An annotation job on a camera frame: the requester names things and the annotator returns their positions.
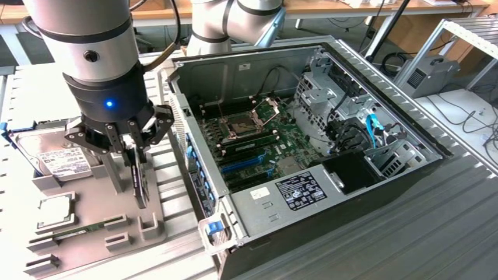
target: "screw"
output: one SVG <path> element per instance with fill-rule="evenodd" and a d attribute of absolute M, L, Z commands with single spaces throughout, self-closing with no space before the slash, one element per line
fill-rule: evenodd
<path fill-rule="evenodd" d="M 88 62 L 96 62 L 99 60 L 99 54 L 95 51 L 86 51 L 83 57 Z"/>

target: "power supply label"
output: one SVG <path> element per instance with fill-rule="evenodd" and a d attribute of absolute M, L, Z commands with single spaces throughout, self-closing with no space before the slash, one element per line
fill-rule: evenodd
<path fill-rule="evenodd" d="M 294 211 L 327 198 L 310 172 L 279 181 L 277 187 L 287 202 L 289 208 Z"/>
<path fill-rule="evenodd" d="M 80 147 L 39 153 L 38 156 L 56 178 L 91 171 Z"/>

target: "gray robot arm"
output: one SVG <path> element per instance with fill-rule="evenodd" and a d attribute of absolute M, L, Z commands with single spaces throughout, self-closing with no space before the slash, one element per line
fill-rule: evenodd
<path fill-rule="evenodd" d="M 24 0 L 24 4 L 82 109 L 82 117 L 67 125 L 66 138 L 102 155 L 122 154 L 124 162 L 134 155 L 144 162 L 147 147 L 162 140 L 174 122 L 171 108 L 154 106 L 147 98 L 143 74 L 179 43 L 175 1 L 176 39 L 148 65 L 139 62 L 128 0 Z M 192 0 L 192 9 L 188 55 L 230 51 L 230 37 L 269 47 L 286 14 L 282 0 Z M 123 135 L 134 140 L 132 152 Z"/>
<path fill-rule="evenodd" d="M 24 4 L 82 110 L 66 138 L 98 154 L 122 154 L 127 165 L 143 163 L 147 147 L 159 143 L 174 121 L 171 108 L 148 100 L 143 74 L 172 53 L 180 35 L 159 58 L 142 65 L 128 0 Z M 123 135 L 131 136 L 131 145 Z"/>
<path fill-rule="evenodd" d="M 282 0 L 191 0 L 192 38 L 187 55 L 225 53 L 230 37 L 269 47 L 283 24 Z"/>

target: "motherboard chip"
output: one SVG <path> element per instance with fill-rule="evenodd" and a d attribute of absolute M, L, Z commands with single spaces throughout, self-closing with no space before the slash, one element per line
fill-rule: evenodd
<path fill-rule="evenodd" d="M 293 173 L 302 170 L 298 162 L 295 162 L 294 156 L 289 156 L 281 159 L 278 166 L 286 175 L 291 175 Z"/>

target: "label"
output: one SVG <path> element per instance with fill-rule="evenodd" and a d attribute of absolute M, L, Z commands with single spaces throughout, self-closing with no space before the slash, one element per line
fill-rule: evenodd
<path fill-rule="evenodd" d="M 251 64 L 250 63 L 239 65 L 239 71 L 245 71 L 245 70 L 250 70 L 250 69 L 251 69 Z"/>
<path fill-rule="evenodd" d="M 277 183 L 289 208 L 297 211 L 327 198 L 310 172 L 299 174 Z"/>
<path fill-rule="evenodd" d="M 267 195 L 270 195 L 270 191 L 267 190 L 267 187 L 262 187 L 258 190 L 251 191 L 251 197 L 254 200 Z"/>
<path fill-rule="evenodd" d="M 66 238 L 70 238 L 70 237 L 72 237 L 72 236 L 82 235 L 82 234 L 84 234 L 84 233 L 87 233 L 87 231 L 83 229 L 83 230 L 80 230 L 79 232 L 74 232 L 74 233 L 70 233 L 70 234 L 62 235 L 62 236 L 56 237 L 54 240 L 63 240 L 63 239 L 66 239 Z"/>
<path fill-rule="evenodd" d="M 246 146 L 242 146 L 242 147 L 239 147 L 239 148 L 235 148 L 235 151 L 238 152 L 238 151 L 241 151 L 241 150 L 246 150 L 246 149 L 249 149 L 249 148 L 251 148 L 251 147 L 254 147 L 254 146 L 257 146 L 255 143 L 249 144 L 249 145 L 246 145 Z"/>
<path fill-rule="evenodd" d="M 91 171 L 91 165 L 80 147 L 38 154 L 54 177 L 64 177 Z"/>

